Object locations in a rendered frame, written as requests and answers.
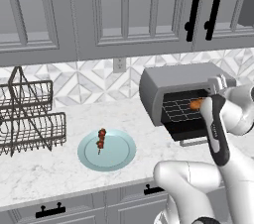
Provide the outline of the orange-brown baguette bread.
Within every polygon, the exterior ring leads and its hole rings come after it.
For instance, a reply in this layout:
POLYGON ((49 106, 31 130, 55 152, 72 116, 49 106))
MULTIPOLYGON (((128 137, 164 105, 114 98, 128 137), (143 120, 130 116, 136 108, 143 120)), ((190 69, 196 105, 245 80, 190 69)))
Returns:
POLYGON ((191 110, 198 110, 201 107, 201 104, 203 103, 203 101, 204 101, 203 98, 192 100, 190 102, 190 109, 191 110))

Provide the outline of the pale blue round plate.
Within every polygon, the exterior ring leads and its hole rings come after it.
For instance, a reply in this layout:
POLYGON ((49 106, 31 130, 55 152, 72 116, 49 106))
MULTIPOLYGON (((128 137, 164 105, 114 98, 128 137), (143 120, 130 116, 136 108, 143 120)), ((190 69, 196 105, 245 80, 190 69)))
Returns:
POLYGON ((106 131, 104 146, 99 150, 96 131, 85 136, 78 145, 77 155, 81 163, 96 171, 115 171, 128 166, 136 155, 134 140, 125 132, 106 131))

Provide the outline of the white wall socket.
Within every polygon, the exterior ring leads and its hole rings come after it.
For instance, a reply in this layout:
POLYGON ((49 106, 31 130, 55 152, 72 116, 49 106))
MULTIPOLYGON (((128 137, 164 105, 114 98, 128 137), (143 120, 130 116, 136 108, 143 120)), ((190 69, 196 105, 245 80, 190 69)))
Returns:
POLYGON ((114 73, 121 73, 126 71, 126 58, 115 58, 113 60, 113 72, 114 73))

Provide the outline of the black toaster oven door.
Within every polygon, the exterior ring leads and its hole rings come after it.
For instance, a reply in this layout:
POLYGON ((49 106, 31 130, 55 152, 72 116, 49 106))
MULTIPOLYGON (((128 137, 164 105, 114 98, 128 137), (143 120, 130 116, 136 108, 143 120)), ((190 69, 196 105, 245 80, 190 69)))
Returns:
POLYGON ((175 142, 200 138, 206 135, 206 128, 202 119, 169 122, 165 123, 164 126, 175 142))

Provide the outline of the grey cupboard door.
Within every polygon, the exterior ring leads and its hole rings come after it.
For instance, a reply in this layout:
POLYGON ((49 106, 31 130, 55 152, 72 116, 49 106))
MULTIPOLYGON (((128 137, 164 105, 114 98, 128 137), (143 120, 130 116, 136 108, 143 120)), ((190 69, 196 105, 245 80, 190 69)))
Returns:
POLYGON ((72 0, 78 58, 189 52, 191 0, 72 0))
POLYGON ((254 0, 220 0, 212 39, 205 39, 213 0, 200 0, 192 50, 214 51, 254 47, 254 0))
POLYGON ((0 66, 74 60, 70 0, 0 0, 0 66))
POLYGON ((109 206, 107 224, 154 224, 166 201, 163 197, 151 197, 109 206))

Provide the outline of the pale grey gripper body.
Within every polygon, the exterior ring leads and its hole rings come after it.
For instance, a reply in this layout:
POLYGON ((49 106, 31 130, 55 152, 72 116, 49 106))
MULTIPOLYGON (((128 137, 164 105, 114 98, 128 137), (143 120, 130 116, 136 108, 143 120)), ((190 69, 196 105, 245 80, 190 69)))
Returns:
POLYGON ((224 96, 230 87, 236 86, 236 80, 234 78, 226 78, 224 74, 219 74, 209 78, 207 83, 210 95, 220 94, 224 96))

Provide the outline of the grey lower cupboard door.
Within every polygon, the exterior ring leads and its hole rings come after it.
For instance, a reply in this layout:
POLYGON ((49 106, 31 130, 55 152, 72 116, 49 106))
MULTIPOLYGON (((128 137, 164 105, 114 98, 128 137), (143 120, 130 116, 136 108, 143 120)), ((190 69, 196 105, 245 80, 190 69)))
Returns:
POLYGON ((163 197, 151 197, 109 206, 107 224, 154 224, 166 201, 163 197))

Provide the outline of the grey toaster oven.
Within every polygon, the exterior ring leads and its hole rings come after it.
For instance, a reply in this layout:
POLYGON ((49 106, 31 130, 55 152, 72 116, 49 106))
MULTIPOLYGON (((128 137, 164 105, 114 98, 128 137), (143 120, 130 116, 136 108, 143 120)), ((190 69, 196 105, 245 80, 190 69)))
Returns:
POLYGON ((202 119, 198 110, 190 109, 190 103, 209 95, 207 80, 218 74, 233 78, 211 62, 145 68, 139 95, 153 124, 202 119))

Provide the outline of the grey drawer front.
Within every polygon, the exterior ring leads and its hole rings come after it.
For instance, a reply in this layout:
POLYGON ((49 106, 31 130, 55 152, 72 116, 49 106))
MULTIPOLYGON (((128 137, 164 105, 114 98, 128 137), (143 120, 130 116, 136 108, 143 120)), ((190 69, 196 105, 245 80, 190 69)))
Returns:
POLYGON ((157 186, 153 181, 151 181, 151 182, 143 182, 143 183, 139 183, 139 184, 133 184, 133 185, 128 185, 126 187, 122 187, 120 189, 120 193, 119 193, 120 201, 127 202, 127 201, 131 201, 131 200, 139 200, 139 199, 144 199, 148 196, 165 193, 164 191, 162 191, 162 192, 155 193, 155 194, 145 195, 144 189, 146 188, 146 184, 150 184, 151 187, 157 186))
POLYGON ((105 194, 95 192, 72 197, 62 197, 51 201, 40 201, 7 211, 8 224, 106 224, 105 194), (56 208, 60 202, 65 213, 36 218, 35 213, 45 205, 56 208))

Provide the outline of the grey upper cupboard door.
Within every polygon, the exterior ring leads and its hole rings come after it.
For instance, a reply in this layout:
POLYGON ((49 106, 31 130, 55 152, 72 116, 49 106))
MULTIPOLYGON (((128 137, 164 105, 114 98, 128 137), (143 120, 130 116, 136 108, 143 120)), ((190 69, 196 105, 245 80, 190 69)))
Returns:
POLYGON ((189 52, 191 0, 72 0, 78 58, 189 52))
POLYGON ((0 0, 0 66, 74 60, 70 0, 0 0))
POLYGON ((200 0, 192 50, 214 51, 254 47, 254 0, 220 0, 212 39, 205 39, 213 0, 200 0))

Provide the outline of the red-brown kebab skewer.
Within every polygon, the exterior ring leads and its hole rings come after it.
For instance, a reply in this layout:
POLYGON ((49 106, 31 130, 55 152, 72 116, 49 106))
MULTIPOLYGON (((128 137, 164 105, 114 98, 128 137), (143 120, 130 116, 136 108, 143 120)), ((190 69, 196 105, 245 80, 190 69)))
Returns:
POLYGON ((105 135, 106 135, 106 130, 104 128, 101 128, 98 131, 99 140, 96 142, 96 145, 98 148, 98 154, 100 154, 100 151, 104 148, 105 135))

